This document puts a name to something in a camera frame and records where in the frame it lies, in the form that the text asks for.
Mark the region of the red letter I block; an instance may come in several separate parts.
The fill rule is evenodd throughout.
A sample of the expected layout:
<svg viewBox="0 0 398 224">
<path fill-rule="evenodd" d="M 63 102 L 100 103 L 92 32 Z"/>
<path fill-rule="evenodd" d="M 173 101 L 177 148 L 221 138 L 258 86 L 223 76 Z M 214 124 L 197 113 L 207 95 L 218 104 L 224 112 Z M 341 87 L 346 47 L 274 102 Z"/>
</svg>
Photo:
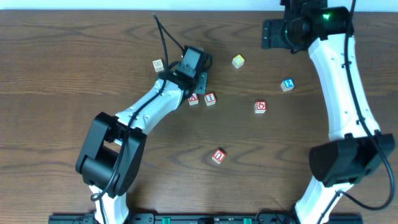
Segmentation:
<svg viewBox="0 0 398 224">
<path fill-rule="evenodd" d="M 204 99 L 207 106 L 211 106 L 216 103 L 216 96 L 214 92 L 205 94 Z"/>
</svg>

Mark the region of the red letter A block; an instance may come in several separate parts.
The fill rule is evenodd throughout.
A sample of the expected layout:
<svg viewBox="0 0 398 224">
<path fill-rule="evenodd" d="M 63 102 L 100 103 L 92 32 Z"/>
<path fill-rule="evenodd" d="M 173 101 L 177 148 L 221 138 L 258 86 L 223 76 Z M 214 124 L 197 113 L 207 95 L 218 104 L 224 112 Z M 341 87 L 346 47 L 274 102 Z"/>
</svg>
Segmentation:
<svg viewBox="0 0 398 224">
<path fill-rule="evenodd" d="M 198 95 L 196 93 L 192 93 L 191 97 L 188 99 L 188 103 L 190 106 L 197 105 L 199 102 Z"/>
</svg>

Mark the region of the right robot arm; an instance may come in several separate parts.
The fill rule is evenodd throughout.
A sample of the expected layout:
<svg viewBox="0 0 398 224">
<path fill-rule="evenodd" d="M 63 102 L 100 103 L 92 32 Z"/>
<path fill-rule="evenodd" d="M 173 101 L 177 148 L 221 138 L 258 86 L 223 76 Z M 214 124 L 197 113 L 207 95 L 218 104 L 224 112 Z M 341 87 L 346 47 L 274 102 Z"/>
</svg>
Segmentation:
<svg viewBox="0 0 398 224">
<path fill-rule="evenodd" d="M 334 217 L 341 197 L 384 165 L 394 137 L 381 133 L 369 108 L 355 56 L 353 8 L 329 7 L 326 1 L 282 1 L 282 19 L 266 20 L 262 48 L 307 51 L 322 86 L 328 113 L 329 141 L 311 148 L 311 181 L 285 218 L 286 223 L 354 223 L 359 216 Z"/>
</svg>

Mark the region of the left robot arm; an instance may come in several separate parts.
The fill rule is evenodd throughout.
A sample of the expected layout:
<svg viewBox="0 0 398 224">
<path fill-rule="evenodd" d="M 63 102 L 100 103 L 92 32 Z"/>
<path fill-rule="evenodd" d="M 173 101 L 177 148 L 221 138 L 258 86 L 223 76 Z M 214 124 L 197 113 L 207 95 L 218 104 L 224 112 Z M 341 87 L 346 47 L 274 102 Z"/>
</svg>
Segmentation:
<svg viewBox="0 0 398 224">
<path fill-rule="evenodd" d="M 141 164 L 147 135 L 157 123 L 194 94 L 203 94 L 208 72 L 189 77 L 181 70 L 159 73 L 140 100 L 114 116 L 94 118 L 75 169 L 92 191 L 97 223 L 125 223 L 126 192 Z"/>
</svg>

